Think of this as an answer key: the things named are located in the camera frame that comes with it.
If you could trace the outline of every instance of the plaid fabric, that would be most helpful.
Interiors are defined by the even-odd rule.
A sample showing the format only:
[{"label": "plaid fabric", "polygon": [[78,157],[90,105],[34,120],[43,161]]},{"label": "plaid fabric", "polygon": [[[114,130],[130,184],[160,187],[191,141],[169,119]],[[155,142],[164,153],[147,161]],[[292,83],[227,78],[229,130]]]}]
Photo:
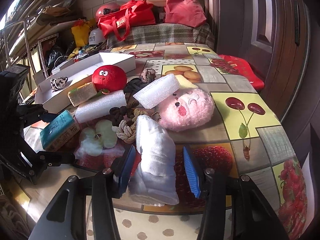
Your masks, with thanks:
[{"label": "plaid fabric", "polygon": [[125,41],[118,41],[114,33],[108,35],[107,48],[112,49],[132,44],[148,44],[161,42],[187,42],[206,44],[214,49],[214,36],[208,24],[197,28],[181,24],[157,24],[132,27]]}]

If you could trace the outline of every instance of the foam roll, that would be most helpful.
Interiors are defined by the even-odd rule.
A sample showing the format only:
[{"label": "foam roll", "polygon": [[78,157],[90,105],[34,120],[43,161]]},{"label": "foam roll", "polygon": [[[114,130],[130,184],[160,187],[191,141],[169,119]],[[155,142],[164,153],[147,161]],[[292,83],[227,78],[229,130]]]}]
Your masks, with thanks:
[{"label": "foam roll", "polygon": [[179,89],[179,82],[173,74],[166,75],[133,95],[146,109],[151,109]]},{"label": "foam roll", "polygon": [[123,90],[118,90],[80,104],[75,117],[79,123],[84,123],[108,115],[109,110],[113,107],[126,105]]}]

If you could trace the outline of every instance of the screw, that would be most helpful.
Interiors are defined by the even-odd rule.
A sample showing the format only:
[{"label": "screw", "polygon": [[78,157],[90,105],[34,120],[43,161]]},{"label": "screw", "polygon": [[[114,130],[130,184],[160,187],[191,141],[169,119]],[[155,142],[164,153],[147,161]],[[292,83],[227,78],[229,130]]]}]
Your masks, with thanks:
[{"label": "screw", "polygon": [[103,174],[110,174],[111,172],[112,172],[112,169],[110,169],[110,168],[105,168],[102,170]]},{"label": "screw", "polygon": [[250,177],[249,177],[248,175],[242,175],[242,176],[241,176],[241,179],[242,179],[243,181],[249,181],[249,180],[250,180]]},{"label": "screw", "polygon": [[212,175],[213,175],[213,174],[214,174],[214,169],[213,169],[213,168],[206,168],[206,169],[205,169],[205,173],[206,173],[206,174],[212,174]]},{"label": "screw", "polygon": [[73,182],[75,181],[76,179],[78,179],[78,177],[76,175],[71,175],[69,178],[68,178],[68,181],[69,182]]}]

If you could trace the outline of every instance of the pink fluffy toy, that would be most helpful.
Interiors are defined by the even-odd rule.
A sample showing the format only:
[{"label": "pink fluffy toy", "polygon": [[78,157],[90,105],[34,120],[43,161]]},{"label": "pink fluffy toy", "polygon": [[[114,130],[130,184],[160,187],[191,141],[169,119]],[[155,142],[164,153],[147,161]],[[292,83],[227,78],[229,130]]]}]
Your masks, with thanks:
[{"label": "pink fluffy toy", "polygon": [[159,124],[172,131],[183,131],[210,121],[214,102],[201,89],[177,90],[158,104]]}]

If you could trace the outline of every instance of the yellow plastic bag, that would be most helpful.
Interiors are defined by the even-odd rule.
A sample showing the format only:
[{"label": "yellow plastic bag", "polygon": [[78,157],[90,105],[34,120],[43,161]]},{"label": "yellow plastic bag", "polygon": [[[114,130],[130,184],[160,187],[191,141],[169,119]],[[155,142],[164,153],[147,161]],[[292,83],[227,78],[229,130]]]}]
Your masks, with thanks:
[{"label": "yellow plastic bag", "polygon": [[95,19],[91,19],[87,22],[84,20],[75,22],[74,26],[71,27],[71,31],[77,47],[83,47],[89,43],[89,35],[95,25]]}]

